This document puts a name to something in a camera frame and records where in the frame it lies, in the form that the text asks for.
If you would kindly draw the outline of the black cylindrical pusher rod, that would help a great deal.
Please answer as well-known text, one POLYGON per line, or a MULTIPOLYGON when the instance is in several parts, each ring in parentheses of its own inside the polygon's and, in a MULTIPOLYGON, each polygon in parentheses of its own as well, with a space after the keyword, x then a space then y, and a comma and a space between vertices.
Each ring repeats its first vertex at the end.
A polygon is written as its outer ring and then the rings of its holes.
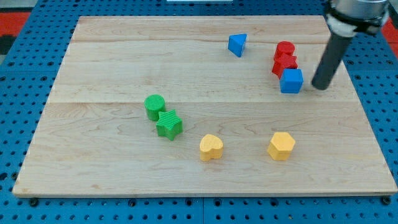
POLYGON ((340 66, 342 58, 353 37, 343 37, 331 33, 311 84, 318 90, 326 90, 340 66))

